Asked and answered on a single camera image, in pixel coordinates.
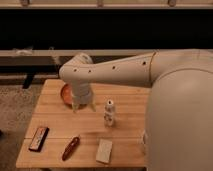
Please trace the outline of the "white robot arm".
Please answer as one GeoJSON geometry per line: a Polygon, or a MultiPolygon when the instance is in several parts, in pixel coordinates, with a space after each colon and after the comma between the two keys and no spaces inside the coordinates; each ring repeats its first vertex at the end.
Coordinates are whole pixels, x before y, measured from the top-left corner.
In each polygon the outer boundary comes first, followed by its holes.
{"type": "Polygon", "coordinates": [[[155,51],[103,63],[80,53],[59,75],[74,107],[93,101],[93,83],[148,88],[147,171],[213,171],[213,53],[155,51]]]}

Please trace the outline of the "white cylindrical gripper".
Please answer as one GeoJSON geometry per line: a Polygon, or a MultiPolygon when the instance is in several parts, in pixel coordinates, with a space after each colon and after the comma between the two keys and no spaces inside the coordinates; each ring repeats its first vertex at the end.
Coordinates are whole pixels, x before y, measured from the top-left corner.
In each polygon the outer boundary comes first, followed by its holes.
{"type": "Polygon", "coordinates": [[[92,102],[93,92],[89,83],[72,84],[71,90],[73,112],[77,112],[81,104],[89,104],[92,111],[96,112],[95,103],[92,102]]]}

